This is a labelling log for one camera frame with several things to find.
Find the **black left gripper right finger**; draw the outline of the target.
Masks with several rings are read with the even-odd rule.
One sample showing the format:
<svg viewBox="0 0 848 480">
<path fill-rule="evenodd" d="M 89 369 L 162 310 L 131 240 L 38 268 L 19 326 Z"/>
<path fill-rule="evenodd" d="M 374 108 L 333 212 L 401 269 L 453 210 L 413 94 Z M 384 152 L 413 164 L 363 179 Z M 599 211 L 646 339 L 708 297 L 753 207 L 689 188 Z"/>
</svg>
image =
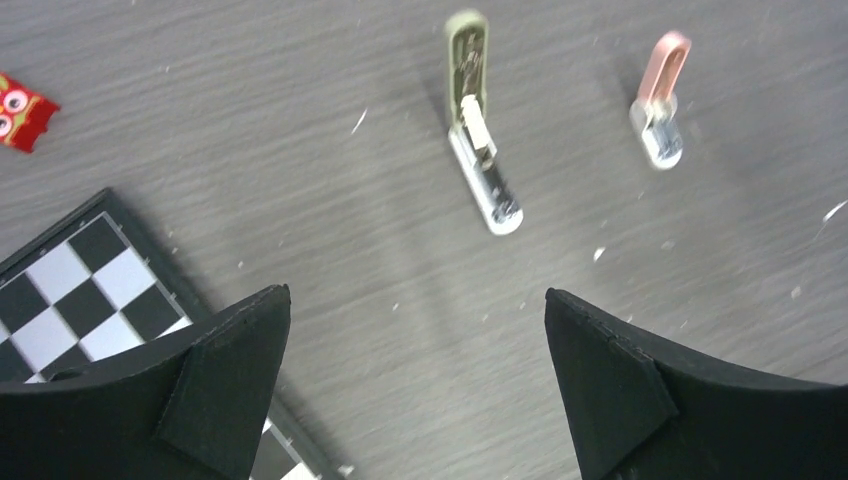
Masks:
<svg viewBox="0 0 848 480">
<path fill-rule="evenodd" d="M 544 324 L 585 479 L 843 479 L 847 389 L 743 367 L 549 289 Z"/>
</svg>

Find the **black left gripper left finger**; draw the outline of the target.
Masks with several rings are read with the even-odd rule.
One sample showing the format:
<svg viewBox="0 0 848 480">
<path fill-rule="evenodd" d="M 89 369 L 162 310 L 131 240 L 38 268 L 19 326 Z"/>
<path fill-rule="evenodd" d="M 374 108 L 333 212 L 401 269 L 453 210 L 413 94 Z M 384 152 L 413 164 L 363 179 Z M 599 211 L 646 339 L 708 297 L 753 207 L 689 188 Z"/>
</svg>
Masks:
<svg viewBox="0 0 848 480">
<path fill-rule="evenodd" d="M 269 286 L 123 353 L 1 388 L 5 479 L 245 479 L 290 330 Z"/>
</svg>

